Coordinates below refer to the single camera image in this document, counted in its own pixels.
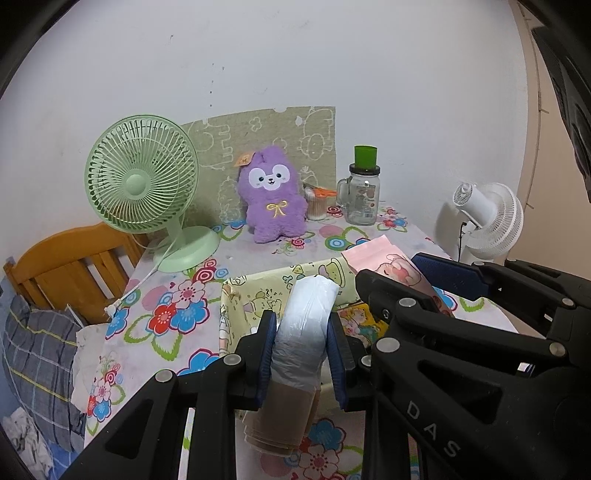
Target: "blue gripper pad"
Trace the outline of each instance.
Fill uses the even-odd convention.
[[[475,267],[424,253],[416,254],[413,263],[434,287],[471,301],[489,295],[489,286]]]
[[[326,328],[326,353],[329,358],[335,398],[339,402],[340,408],[344,410],[349,401],[346,390],[347,372],[355,370],[355,360],[353,360],[349,342],[336,312],[330,314]]]
[[[273,352],[273,343],[275,343],[276,334],[277,315],[273,312],[269,316],[269,328],[267,329],[265,346],[261,355],[261,364],[259,365],[258,382],[256,388],[256,402],[259,408],[261,408],[262,403],[267,396],[267,388],[269,387],[269,380],[271,379],[271,353]]]

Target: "floral tablecloth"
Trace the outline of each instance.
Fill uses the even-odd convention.
[[[158,370],[179,375],[196,372],[219,357],[220,297],[226,278],[249,275],[304,262],[334,257],[357,244],[386,235],[410,258],[418,252],[448,258],[418,227],[393,208],[380,208],[370,227],[347,224],[338,207],[328,217],[309,222],[300,238],[281,238],[256,244],[244,222],[219,225],[220,246],[207,261],[190,270],[154,273],[128,295],[109,324],[87,408],[85,444]],[[132,275],[128,290],[152,268],[147,251]],[[470,302],[439,291],[456,317],[510,329],[504,314],[487,300]],[[190,416],[184,447],[188,448]],[[300,450],[283,459],[261,454],[236,430],[238,478],[285,480],[358,480],[363,453],[363,414],[339,413],[317,419]],[[184,478],[187,450],[180,477]]]

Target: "chair backrest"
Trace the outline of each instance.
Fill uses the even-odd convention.
[[[145,235],[135,237],[147,244]],[[33,245],[16,265],[5,264],[4,271],[17,293],[38,308],[63,310],[69,304],[88,322],[105,323],[104,308],[123,295],[129,281],[113,251],[120,247],[135,267],[143,250],[132,235],[105,223],[73,228]],[[103,293],[87,262],[96,267],[113,298]]]

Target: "white clip fan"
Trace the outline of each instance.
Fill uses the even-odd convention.
[[[515,245],[523,227],[523,209],[507,185],[464,182],[454,192],[453,204],[474,224],[463,239],[475,257],[492,260]]]

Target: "pink package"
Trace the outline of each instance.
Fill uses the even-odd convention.
[[[385,235],[350,248],[343,252],[343,256],[353,273],[357,274],[360,270],[367,268],[407,287],[412,287],[432,297],[441,313],[453,317],[452,311],[442,302],[418,268],[402,250],[392,245]]]

